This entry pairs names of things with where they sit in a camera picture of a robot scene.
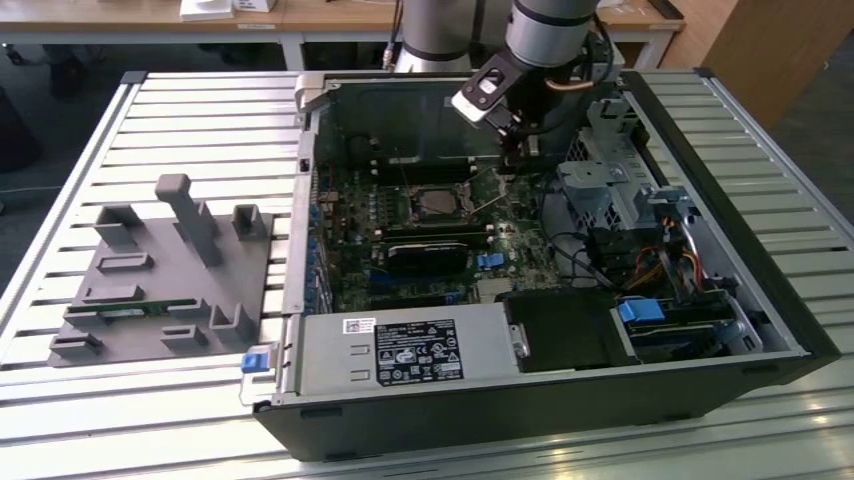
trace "wooden cabinet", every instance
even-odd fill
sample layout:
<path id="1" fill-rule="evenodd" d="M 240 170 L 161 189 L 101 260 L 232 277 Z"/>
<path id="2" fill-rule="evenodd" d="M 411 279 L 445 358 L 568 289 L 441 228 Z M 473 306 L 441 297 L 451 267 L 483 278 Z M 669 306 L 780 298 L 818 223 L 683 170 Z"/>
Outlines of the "wooden cabinet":
<path id="1" fill-rule="evenodd" d="M 687 25 L 661 68 L 710 68 L 770 128 L 854 28 L 854 1 L 669 1 Z"/>

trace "green circuit board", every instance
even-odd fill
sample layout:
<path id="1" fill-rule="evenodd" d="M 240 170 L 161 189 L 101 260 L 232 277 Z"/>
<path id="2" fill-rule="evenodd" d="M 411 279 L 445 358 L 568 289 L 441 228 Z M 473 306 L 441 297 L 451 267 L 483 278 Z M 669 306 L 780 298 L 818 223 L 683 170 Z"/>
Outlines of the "green circuit board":
<path id="1" fill-rule="evenodd" d="M 331 188 L 320 199 L 335 311 L 479 303 L 485 301 L 477 290 L 483 280 L 504 279 L 500 284 L 509 290 L 560 285 L 528 179 L 499 175 L 491 162 L 477 162 L 475 167 L 467 181 L 452 184 L 388 186 L 365 172 L 337 174 L 335 186 L 320 182 Z M 403 244 L 431 245 L 440 242 L 433 237 L 444 238 L 433 232 L 473 226 L 483 227 L 483 232 L 471 235 L 484 242 L 467 247 L 459 271 L 403 280 L 389 273 L 384 255 L 392 242 L 384 235 L 417 232 Z M 447 243 L 464 242 L 467 235 L 459 234 L 461 240 Z M 479 257 L 495 258 L 495 254 L 503 257 L 500 265 L 479 265 Z"/>

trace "wooden desk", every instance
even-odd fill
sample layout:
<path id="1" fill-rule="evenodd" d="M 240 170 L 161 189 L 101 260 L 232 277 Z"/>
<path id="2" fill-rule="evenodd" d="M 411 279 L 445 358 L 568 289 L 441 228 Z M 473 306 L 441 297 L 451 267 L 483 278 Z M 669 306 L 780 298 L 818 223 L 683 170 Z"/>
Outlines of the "wooden desk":
<path id="1" fill-rule="evenodd" d="M 508 1 L 488 0 L 509 4 Z M 359 0 L 287 0 L 281 19 L 284 30 L 307 32 L 369 32 L 391 29 L 393 3 L 372 3 Z M 612 31 L 643 32 L 679 31 L 684 21 L 667 20 L 647 0 L 628 0 L 623 7 L 599 9 L 599 16 Z"/>
<path id="2" fill-rule="evenodd" d="M 180 0 L 0 0 L 5 43 L 246 43 L 281 45 L 291 70 L 304 70 L 308 42 L 385 42 L 393 6 L 359 0 L 279 0 L 269 13 L 181 22 Z M 600 10 L 615 42 L 637 44 L 636 65 L 657 66 L 679 20 L 667 20 L 647 0 Z"/>
<path id="3" fill-rule="evenodd" d="M 234 32 L 241 25 L 279 29 L 287 1 L 269 13 L 181 22 L 180 0 L 0 0 L 0 32 Z"/>
<path id="4" fill-rule="evenodd" d="M 488 0 L 509 5 L 508 0 Z M 360 0 L 287 0 L 281 29 L 292 32 L 288 46 L 308 42 L 385 42 L 391 30 L 393 4 Z M 632 55 L 637 68 L 655 68 L 684 21 L 668 20 L 647 0 L 627 0 L 624 6 L 599 10 L 617 44 L 641 47 Z M 285 48 L 288 65 L 304 65 L 301 48 Z"/>

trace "white sticker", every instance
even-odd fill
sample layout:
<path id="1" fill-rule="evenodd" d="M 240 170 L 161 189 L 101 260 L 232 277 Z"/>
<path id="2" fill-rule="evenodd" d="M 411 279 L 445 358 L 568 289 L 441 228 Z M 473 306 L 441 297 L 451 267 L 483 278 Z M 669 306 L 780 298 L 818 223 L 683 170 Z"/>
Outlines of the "white sticker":
<path id="1" fill-rule="evenodd" d="M 373 333 L 375 318 L 345 318 L 344 334 L 349 333 Z"/>
<path id="2" fill-rule="evenodd" d="M 238 30 L 273 30 L 276 26 L 272 23 L 238 23 Z"/>
<path id="3" fill-rule="evenodd" d="M 105 312 L 100 312 L 100 315 L 104 318 L 141 317 L 142 315 L 145 315 L 145 312 L 138 308 L 129 308 L 126 310 L 109 310 Z"/>

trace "open computer chassis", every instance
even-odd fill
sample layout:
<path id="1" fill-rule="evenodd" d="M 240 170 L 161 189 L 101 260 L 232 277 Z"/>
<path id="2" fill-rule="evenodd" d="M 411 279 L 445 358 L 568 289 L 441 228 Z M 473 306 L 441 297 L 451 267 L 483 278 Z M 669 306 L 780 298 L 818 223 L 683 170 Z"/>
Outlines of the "open computer chassis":
<path id="1" fill-rule="evenodd" d="M 464 79 L 297 82 L 254 417 L 300 460 L 698 417 L 839 356 L 637 73 L 509 166 L 449 107 Z"/>

